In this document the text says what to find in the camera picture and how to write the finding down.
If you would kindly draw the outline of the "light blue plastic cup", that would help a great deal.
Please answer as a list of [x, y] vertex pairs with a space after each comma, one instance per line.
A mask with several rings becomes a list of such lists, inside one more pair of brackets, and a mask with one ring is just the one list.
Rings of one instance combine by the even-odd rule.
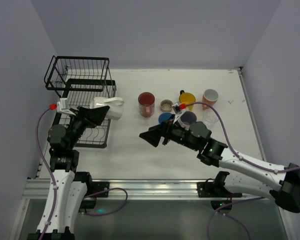
[[165, 121], [170, 121], [173, 120], [175, 117], [175, 114], [172, 114], [170, 112], [163, 112], [162, 114], [159, 115], [158, 117], [158, 123], [162, 124]]

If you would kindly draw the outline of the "white hexagonal cup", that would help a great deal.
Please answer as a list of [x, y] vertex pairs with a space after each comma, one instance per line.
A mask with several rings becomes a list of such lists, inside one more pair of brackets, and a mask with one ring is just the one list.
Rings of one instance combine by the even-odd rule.
[[101, 97], [97, 96], [92, 99], [89, 104], [90, 109], [96, 109], [101, 107], [109, 107], [109, 110], [106, 114], [107, 119], [118, 121], [122, 115], [124, 110], [124, 99], [121, 97]]

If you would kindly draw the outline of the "translucent pink plastic cup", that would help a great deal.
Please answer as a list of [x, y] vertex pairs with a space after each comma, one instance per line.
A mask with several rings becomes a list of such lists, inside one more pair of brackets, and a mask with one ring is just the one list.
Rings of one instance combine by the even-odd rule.
[[192, 111], [186, 111], [179, 119], [178, 123], [179, 125], [186, 129], [189, 130], [190, 125], [195, 123], [197, 121], [197, 116], [195, 113]]

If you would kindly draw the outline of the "clear glass cup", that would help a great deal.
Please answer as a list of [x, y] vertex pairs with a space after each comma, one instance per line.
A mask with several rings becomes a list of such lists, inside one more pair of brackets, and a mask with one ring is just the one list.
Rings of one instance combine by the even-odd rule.
[[212, 109], [206, 109], [203, 111], [203, 123], [208, 129], [211, 129], [218, 121], [219, 118]]

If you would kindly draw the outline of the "beige speckled ceramic cup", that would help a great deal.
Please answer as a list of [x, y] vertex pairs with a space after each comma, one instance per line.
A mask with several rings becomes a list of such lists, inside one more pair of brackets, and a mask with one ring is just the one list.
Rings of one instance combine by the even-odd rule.
[[169, 99], [164, 99], [160, 102], [160, 110], [163, 113], [170, 113], [173, 109], [173, 102]]

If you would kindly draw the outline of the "pink speckled mug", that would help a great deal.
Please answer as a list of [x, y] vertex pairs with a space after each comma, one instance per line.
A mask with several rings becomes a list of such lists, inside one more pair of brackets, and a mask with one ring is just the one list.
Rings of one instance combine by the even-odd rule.
[[155, 96], [151, 92], [143, 92], [138, 96], [139, 113], [150, 118], [155, 112]]

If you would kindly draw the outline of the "yellow mug black handle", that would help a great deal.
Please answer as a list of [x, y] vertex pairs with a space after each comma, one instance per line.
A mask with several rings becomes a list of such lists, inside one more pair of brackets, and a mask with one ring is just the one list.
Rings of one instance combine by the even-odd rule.
[[179, 92], [178, 101], [180, 104], [190, 104], [196, 102], [196, 97], [190, 92], [185, 92], [184, 90], [181, 90]]

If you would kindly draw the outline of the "pink square mug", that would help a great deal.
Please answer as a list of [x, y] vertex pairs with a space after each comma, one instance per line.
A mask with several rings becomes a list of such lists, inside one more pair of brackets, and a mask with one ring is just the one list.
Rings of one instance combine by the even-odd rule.
[[218, 101], [218, 98], [219, 98], [219, 94], [216, 90], [207, 89], [203, 93], [202, 102], [210, 106], [213, 106]]

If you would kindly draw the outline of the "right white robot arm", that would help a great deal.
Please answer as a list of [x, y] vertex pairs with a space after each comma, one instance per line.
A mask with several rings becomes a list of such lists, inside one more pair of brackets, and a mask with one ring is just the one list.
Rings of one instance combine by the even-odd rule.
[[212, 132], [201, 122], [189, 129], [172, 120], [150, 127], [139, 137], [153, 147], [173, 141], [197, 152], [197, 158], [207, 166], [222, 168], [213, 182], [217, 195], [248, 194], [274, 200], [292, 213], [300, 213], [300, 166], [268, 163], [244, 155], [211, 137]]

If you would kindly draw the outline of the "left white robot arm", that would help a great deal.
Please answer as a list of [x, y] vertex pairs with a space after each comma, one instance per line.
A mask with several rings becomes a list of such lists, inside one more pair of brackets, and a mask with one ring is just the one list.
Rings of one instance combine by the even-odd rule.
[[89, 172], [78, 172], [79, 152], [74, 149], [87, 128], [100, 126], [109, 106], [67, 108], [68, 126], [54, 124], [48, 131], [50, 160], [42, 161], [50, 175], [44, 212], [29, 240], [73, 240], [76, 214], [87, 193], [93, 189]]

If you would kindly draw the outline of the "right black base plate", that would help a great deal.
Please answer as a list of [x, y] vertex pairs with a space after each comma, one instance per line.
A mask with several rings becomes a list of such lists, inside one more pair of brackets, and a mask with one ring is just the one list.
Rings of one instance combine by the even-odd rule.
[[230, 175], [227, 171], [219, 171], [214, 179], [196, 183], [199, 198], [241, 198], [242, 193], [232, 193], [225, 188], [225, 180]]

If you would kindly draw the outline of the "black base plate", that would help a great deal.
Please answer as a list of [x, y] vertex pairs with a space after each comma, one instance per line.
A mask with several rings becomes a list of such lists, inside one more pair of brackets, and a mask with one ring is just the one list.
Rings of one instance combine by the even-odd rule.
[[88, 185], [87, 193], [84, 196], [86, 197], [94, 193], [102, 192], [108, 190], [109, 188], [110, 188], [109, 181], [93, 181]]
[[230, 175], [227, 171], [219, 171], [214, 179], [196, 183], [199, 198], [241, 198], [242, 193], [232, 193], [225, 188], [225, 180]]

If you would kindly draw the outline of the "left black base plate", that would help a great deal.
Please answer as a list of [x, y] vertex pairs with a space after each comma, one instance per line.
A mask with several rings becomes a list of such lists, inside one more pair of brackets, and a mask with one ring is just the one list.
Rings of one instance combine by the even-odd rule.
[[84, 196], [86, 197], [94, 193], [102, 192], [108, 190], [109, 188], [110, 188], [109, 181], [93, 181], [88, 185], [87, 193]]

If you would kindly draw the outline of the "aluminium mounting rail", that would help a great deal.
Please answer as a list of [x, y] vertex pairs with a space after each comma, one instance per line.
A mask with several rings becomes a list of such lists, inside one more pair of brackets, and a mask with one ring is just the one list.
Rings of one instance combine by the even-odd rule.
[[266, 185], [261, 184], [256, 189], [260, 192], [252, 190], [231, 190], [232, 193], [242, 193], [242, 197], [198, 197], [197, 182], [202, 180], [175, 180], [175, 179], [150, 179], [150, 180], [106, 180], [95, 179], [93, 182], [110, 182], [109, 188], [113, 188], [103, 198], [109, 200], [121, 200], [125, 197], [125, 193], [118, 188], [125, 189], [128, 193], [129, 200], [230, 200], [230, 199], [247, 199], [259, 197], [269, 191], [266, 190]]

